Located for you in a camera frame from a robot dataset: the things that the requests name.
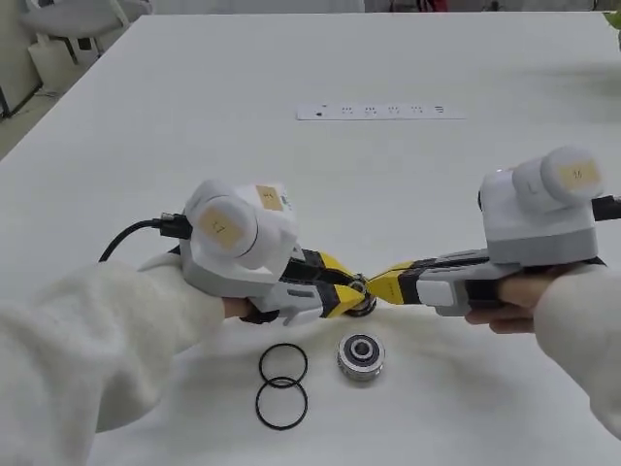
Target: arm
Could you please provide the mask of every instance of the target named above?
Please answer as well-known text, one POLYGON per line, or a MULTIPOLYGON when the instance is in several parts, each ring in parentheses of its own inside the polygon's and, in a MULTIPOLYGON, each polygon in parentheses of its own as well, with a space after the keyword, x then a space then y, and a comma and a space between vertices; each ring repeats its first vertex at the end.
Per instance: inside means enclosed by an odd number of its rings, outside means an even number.
POLYGON ((541 349, 589 395, 591 410, 621 439, 621 274, 602 266, 569 272, 535 307, 541 349))
POLYGON ((504 281, 504 309, 466 319, 496 333, 535 332, 539 346, 587 393, 596 418, 621 439, 621 274, 584 265, 504 281))
POLYGON ((95 432, 153 408, 173 356, 225 310, 242 315, 240 303, 189 286, 166 254, 141 272, 89 266, 0 304, 0 464, 85 464, 95 432))

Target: human hand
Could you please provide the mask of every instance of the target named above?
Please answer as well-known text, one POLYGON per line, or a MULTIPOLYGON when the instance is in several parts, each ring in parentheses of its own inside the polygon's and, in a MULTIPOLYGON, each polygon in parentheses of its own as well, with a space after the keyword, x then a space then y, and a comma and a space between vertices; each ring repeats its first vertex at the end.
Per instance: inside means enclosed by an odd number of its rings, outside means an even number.
POLYGON ((472 310, 466 321, 472 325, 489 325, 494 333, 533 333, 533 313, 543 293, 567 269, 551 270, 532 277, 510 277, 501 282, 498 296, 507 303, 500 309, 472 310))
POLYGON ((246 317, 252 311, 252 305, 247 299, 222 298, 224 303, 224 318, 246 317))

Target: electrical outlet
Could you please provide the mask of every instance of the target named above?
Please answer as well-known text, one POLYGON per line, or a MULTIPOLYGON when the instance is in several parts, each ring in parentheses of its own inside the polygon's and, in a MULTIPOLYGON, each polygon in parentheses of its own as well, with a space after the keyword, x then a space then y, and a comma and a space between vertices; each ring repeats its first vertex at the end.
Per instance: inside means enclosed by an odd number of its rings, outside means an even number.
POLYGON ((318 104, 298 107, 297 119, 365 120, 365 119, 464 119, 443 105, 421 104, 318 104))

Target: white wall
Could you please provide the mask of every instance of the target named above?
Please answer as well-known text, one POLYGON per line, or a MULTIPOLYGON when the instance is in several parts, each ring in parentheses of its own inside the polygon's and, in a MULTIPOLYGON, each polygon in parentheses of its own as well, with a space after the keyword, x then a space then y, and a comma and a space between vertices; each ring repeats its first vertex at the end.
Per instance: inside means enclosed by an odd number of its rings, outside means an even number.
POLYGON ((361 13, 365 8, 364 0, 151 0, 151 5, 157 15, 361 13))
POLYGON ((28 53, 32 38, 18 22, 24 10, 23 0, 0 0, 0 87, 10 109, 39 83, 28 53))

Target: black rubber o-ring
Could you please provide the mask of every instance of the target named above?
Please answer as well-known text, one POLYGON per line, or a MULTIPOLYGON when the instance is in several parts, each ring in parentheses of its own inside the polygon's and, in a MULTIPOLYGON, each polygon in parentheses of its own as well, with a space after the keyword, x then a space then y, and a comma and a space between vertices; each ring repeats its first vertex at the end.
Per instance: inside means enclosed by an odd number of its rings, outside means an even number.
POLYGON ((277 345, 272 345, 269 348, 267 348, 265 351, 263 351, 263 354, 261 354, 261 358, 259 359, 259 374, 261 374, 261 379, 263 379, 263 382, 265 382, 265 384, 269 385, 271 388, 290 388, 295 384, 299 384, 304 378, 304 376, 307 374, 308 370, 309 370, 309 358, 307 357, 307 354, 304 352, 303 349, 301 349, 297 345, 293 345, 292 343, 278 343, 277 345), (302 375, 297 380, 291 379, 290 377, 286 377, 286 378, 274 377, 272 379, 268 379, 265 373, 263 372, 263 361, 265 360, 265 356, 267 356, 271 350, 274 350, 276 348, 282 348, 282 347, 293 348, 299 351, 302 357, 304 357, 304 371, 302 371, 302 375), (276 383, 278 382, 277 379, 280 381, 285 381, 285 379, 291 379, 292 382, 276 383))
POLYGON ((290 377, 286 377, 286 376, 273 377, 271 379, 266 380, 265 383, 261 385, 261 388, 259 388, 259 391, 257 391, 256 399, 254 400, 254 409, 256 411, 256 416, 259 418, 261 422, 263 422, 265 426, 273 430, 289 430, 295 427, 296 425, 298 425, 300 422, 302 422, 302 420, 306 417, 307 411, 309 410, 309 396, 307 395, 307 391, 304 390, 304 387, 301 386, 299 382, 291 379, 290 377), (261 409, 259 408, 259 401, 261 400, 261 393, 263 393, 263 390, 265 390, 265 387, 271 386, 273 388, 282 388, 282 385, 273 384, 279 381, 287 382, 288 383, 287 386, 297 387, 298 390, 300 390, 300 393, 302 393, 302 396, 304 397, 304 410, 302 411, 302 414, 295 421, 291 422, 290 424, 286 424, 286 425, 272 424, 271 422, 269 422, 267 419, 263 417, 263 414, 261 413, 261 409))

